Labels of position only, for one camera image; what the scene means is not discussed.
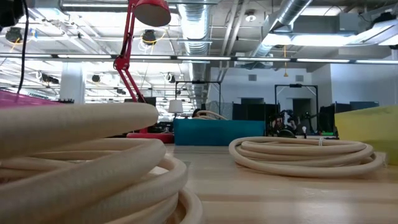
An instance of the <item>ventilation duct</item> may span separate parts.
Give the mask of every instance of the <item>ventilation duct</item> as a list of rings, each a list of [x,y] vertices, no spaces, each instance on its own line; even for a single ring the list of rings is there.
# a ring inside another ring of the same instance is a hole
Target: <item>ventilation duct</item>
[[[209,33],[209,6],[202,4],[179,4],[177,5],[181,16],[181,29],[184,39],[203,40],[208,38]],[[208,55],[209,43],[185,42],[187,55]],[[191,80],[205,79],[206,64],[190,63],[189,73]],[[194,85],[193,92],[196,98],[202,97],[203,85]]]
[[[264,21],[266,35],[273,30],[280,29],[283,26],[293,26],[294,21],[300,16],[304,9],[312,2],[312,0],[283,0],[279,11],[267,16]],[[273,45],[267,44],[264,36],[263,41],[251,53],[251,57],[265,57],[273,48]],[[263,63],[247,63],[241,67],[247,69],[266,68],[267,65]]]

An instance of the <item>teal bin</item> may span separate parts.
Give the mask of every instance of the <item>teal bin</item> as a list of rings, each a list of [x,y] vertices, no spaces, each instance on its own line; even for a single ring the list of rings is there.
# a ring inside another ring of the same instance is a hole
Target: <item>teal bin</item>
[[[175,119],[177,146],[228,146],[237,138],[264,136],[263,121]]]

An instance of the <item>lamp shade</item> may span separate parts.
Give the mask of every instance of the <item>lamp shade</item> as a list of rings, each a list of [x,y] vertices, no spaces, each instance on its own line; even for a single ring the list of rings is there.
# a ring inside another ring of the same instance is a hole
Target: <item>lamp shade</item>
[[[181,100],[170,100],[169,113],[183,113]]]
[[[172,19],[164,0],[139,0],[134,14],[140,22],[153,27],[166,26]]]

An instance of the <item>table surface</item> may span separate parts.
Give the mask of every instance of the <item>table surface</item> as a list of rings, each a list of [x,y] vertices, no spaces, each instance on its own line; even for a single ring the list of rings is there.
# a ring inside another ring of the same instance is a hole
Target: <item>table surface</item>
[[[398,167],[344,179],[282,177],[237,165],[227,147],[167,145],[188,166],[207,224],[396,224]]]

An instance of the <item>red desk lamp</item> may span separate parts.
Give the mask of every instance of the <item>red desk lamp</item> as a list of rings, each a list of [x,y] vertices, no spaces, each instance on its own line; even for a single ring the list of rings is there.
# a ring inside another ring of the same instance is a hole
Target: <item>red desk lamp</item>
[[[123,46],[120,55],[113,63],[113,68],[116,69],[122,78],[127,90],[129,91],[134,102],[145,103],[145,99],[138,89],[138,86],[132,79],[129,72],[131,45],[134,34],[134,21],[138,19],[143,24],[153,27],[160,27],[169,24],[171,20],[169,6],[164,0],[129,0],[127,7],[126,27],[124,28]],[[137,93],[138,100],[132,91],[126,76],[129,79],[132,87]]]

